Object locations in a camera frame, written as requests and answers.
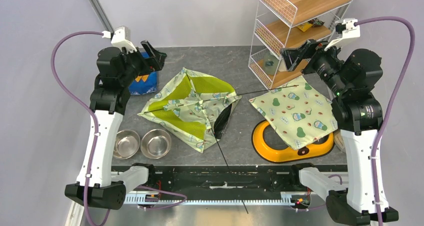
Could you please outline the green avocado pet tent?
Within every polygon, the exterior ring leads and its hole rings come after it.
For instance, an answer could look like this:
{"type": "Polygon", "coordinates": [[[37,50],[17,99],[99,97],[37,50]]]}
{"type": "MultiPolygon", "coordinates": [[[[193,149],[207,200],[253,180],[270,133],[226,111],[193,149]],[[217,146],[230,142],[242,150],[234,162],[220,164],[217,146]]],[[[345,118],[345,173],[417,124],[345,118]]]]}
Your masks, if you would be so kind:
{"type": "Polygon", "coordinates": [[[205,132],[207,124],[204,114],[199,109],[194,109],[198,99],[194,95],[190,77],[215,76],[183,68],[160,92],[147,101],[138,115],[163,126],[188,146],[203,153],[215,144],[215,140],[205,132]],[[165,110],[142,113],[162,107],[165,110]]]}

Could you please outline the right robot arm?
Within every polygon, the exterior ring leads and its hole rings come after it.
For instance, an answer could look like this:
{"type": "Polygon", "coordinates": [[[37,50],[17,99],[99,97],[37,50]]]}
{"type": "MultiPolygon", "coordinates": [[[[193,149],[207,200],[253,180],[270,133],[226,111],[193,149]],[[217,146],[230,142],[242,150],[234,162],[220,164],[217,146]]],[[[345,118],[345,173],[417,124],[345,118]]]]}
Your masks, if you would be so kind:
{"type": "Polygon", "coordinates": [[[334,94],[332,114],[346,150],[349,185],[332,181],[311,163],[293,165],[288,183],[296,191],[307,187],[315,192],[336,223],[364,226],[372,221],[395,222],[399,212],[389,205],[381,179],[378,134],[383,109],[372,94],[383,75],[381,58],[364,48],[354,50],[346,60],[339,59],[339,53],[340,48],[313,39],[280,51],[289,71],[308,60],[301,72],[317,74],[334,94]]]}

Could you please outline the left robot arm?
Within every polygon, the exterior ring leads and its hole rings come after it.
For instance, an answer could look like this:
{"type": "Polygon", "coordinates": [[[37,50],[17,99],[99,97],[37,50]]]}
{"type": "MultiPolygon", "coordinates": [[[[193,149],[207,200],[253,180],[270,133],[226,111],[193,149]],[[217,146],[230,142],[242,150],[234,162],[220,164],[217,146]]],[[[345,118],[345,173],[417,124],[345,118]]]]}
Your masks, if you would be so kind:
{"type": "Polygon", "coordinates": [[[129,86],[138,76],[162,70],[166,53],[141,41],[144,52],[111,46],[100,50],[96,65],[98,75],[90,95],[89,113],[93,116],[81,170],[76,182],[66,185],[64,195],[92,208],[118,210],[125,196],[140,185],[152,190],[157,177],[152,166],[136,163],[118,175],[112,175],[112,159],[119,127],[131,96],[129,86]]]}

